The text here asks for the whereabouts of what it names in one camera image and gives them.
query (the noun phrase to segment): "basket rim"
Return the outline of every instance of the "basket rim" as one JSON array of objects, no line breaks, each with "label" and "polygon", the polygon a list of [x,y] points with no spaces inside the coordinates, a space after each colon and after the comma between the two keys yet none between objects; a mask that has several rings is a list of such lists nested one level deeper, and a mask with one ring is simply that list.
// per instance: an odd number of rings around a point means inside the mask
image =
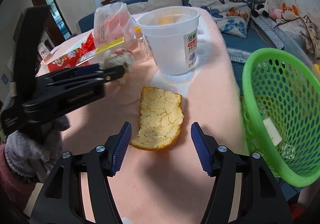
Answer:
[{"label": "basket rim", "polygon": [[[296,58],[294,55],[274,48],[262,48],[258,49],[255,52],[253,52],[249,58],[247,59],[243,74],[242,74],[242,86],[243,86],[243,97],[244,100],[255,100],[255,96],[253,93],[253,86],[251,81],[251,71],[253,68],[253,63],[256,61],[257,58],[259,58],[263,54],[270,54],[272,59],[276,59],[277,55],[286,56],[288,59],[292,59],[295,62],[299,63],[302,67],[305,68],[305,71],[303,71],[305,78],[312,77],[315,82],[318,83],[317,88],[320,93],[320,83],[319,80],[316,78],[316,76],[312,73],[312,71],[298,58]],[[257,103],[254,102],[246,102],[246,107],[248,110],[249,115],[259,115],[259,109],[257,106]],[[269,134],[264,126],[263,120],[260,116],[251,116],[250,120],[253,120],[253,126],[254,126],[254,133],[261,132],[261,137],[259,138],[259,142],[267,149],[268,154],[264,155],[267,157],[270,164],[274,167],[275,171],[278,173],[278,175],[284,179],[289,184],[296,186],[296,187],[305,187],[310,185],[311,183],[315,182],[319,176],[320,176],[320,163],[308,174],[305,175],[299,175],[296,174],[293,170],[290,169],[290,167],[284,162],[280,154],[278,153],[276,147],[274,146],[273,142],[271,141]]]}]

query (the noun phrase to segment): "brown wooden door frame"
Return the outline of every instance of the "brown wooden door frame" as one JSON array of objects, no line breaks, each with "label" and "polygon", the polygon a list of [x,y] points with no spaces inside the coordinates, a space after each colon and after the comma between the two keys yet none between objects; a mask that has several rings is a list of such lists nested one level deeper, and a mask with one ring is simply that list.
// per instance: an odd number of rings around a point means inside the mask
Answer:
[{"label": "brown wooden door frame", "polygon": [[[47,2],[45,0],[31,0],[33,5],[34,6],[39,6],[39,5],[47,5]],[[66,24],[66,21],[64,20],[62,14],[61,14],[61,11],[57,5],[57,2],[56,0],[53,0],[60,16],[61,16],[61,19],[62,21],[64,22],[64,25],[66,26],[68,32],[70,33],[71,35],[71,31],[68,27],[68,25]],[[50,14],[48,16],[48,20],[47,20],[47,23],[45,25],[45,31],[47,32],[48,36],[50,37],[52,43],[55,45],[55,46],[58,46],[60,45],[62,42],[65,41],[65,38],[64,36],[62,35],[62,33],[60,32],[59,28],[58,28],[58,25],[56,24],[53,16]]]}]

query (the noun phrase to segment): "orange butterfly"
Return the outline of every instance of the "orange butterfly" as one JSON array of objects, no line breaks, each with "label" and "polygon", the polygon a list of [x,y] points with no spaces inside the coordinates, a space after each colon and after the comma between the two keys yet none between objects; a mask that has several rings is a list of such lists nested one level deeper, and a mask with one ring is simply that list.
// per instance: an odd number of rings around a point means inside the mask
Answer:
[{"label": "orange butterfly", "polygon": [[240,16],[242,17],[245,21],[247,21],[248,18],[248,14],[246,12],[241,12],[241,11],[237,11],[237,9],[235,7],[232,7],[229,12],[227,12],[227,16]]}]

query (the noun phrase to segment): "red packet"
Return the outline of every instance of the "red packet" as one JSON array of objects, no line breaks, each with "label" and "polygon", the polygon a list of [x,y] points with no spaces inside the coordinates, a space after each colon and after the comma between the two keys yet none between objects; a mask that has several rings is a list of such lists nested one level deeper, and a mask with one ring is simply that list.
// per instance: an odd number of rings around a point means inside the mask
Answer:
[{"label": "red packet", "polygon": [[64,54],[60,58],[57,58],[53,62],[48,64],[48,69],[53,72],[58,69],[72,68],[76,66],[78,59],[81,57],[81,48],[77,48],[73,51]]}]

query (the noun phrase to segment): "pink plush toy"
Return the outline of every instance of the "pink plush toy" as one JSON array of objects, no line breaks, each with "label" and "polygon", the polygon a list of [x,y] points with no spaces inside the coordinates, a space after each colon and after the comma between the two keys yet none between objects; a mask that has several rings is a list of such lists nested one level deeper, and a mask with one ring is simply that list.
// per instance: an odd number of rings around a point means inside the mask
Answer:
[{"label": "pink plush toy", "polygon": [[273,20],[282,18],[283,11],[277,9],[275,6],[272,7],[273,12],[269,13],[269,17]]}]

